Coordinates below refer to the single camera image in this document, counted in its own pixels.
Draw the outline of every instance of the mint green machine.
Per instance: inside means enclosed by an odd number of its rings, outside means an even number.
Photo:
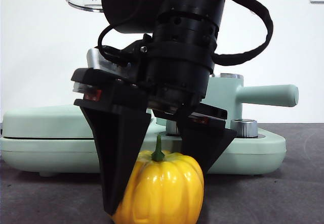
[[[255,120],[242,119],[242,104],[294,107],[298,103],[296,86],[244,87],[241,75],[222,73],[210,78],[203,103],[227,110],[226,127],[235,129],[239,136],[209,173],[265,174],[280,167],[286,155],[285,139],[258,128]],[[180,149],[176,125],[152,117],[142,150],[154,150],[158,134],[162,135],[165,150]],[[92,132],[77,106],[8,111],[0,143],[3,159],[16,169],[39,172],[42,176],[99,172]]]

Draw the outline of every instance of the green stem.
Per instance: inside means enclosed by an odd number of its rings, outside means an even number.
[[[164,159],[164,156],[161,146],[161,135],[157,135],[155,152],[152,153],[152,160],[155,162],[161,162]]]

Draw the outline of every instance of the screw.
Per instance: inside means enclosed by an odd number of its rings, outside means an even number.
[[[142,53],[147,53],[147,47],[146,47],[146,46],[142,46],[142,47],[140,48],[140,51],[141,51]]]
[[[119,79],[119,78],[115,79],[115,81],[117,81],[117,82],[119,82],[119,83],[123,83],[123,82],[124,82],[123,80],[121,80],[121,79]]]

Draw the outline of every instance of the metal knob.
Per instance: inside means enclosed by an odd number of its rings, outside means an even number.
[[[258,137],[258,123],[253,119],[233,119],[231,129],[237,132],[238,138]]]
[[[177,128],[177,123],[171,120],[167,120],[166,132],[169,136],[179,136],[180,132]]]

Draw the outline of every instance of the black cable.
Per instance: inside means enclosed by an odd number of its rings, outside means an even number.
[[[215,62],[215,64],[221,66],[239,65],[253,59],[261,52],[263,52],[265,48],[267,48],[273,34],[273,22],[271,20],[269,11],[265,6],[263,6],[257,0],[232,0],[232,1],[250,9],[256,15],[258,15],[262,19],[263,23],[265,24],[268,33],[264,43],[251,51],[247,51],[241,54],[233,54],[233,55],[218,55],[213,53],[212,54],[213,61]]]
[[[102,40],[103,38],[105,37],[105,35],[107,33],[109,33],[112,29],[118,27],[118,26],[121,26],[129,21],[131,21],[135,15],[138,13],[139,9],[141,8],[142,4],[143,4],[143,1],[144,0],[139,0],[137,6],[136,6],[136,9],[133,11],[133,13],[126,19],[122,20],[121,22],[119,23],[116,23],[116,24],[110,24],[108,27],[106,27],[102,32],[101,34],[99,35],[99,38],[98,38],[98,49],[99,49],[99,52],[100,54],[108,61],[111,61],[112,63],[114,64],[119,64],[119,65],[122,65],[122,66],[126,66],[127,65],[127,62],[126,62],[126,59],[123,59],[122,55],[120,53],[116,53],[116,54],[111,54],[111,53],[107,53],[107,51],[105,51],[105,49],[103,48],[103,45],[102,45]]]

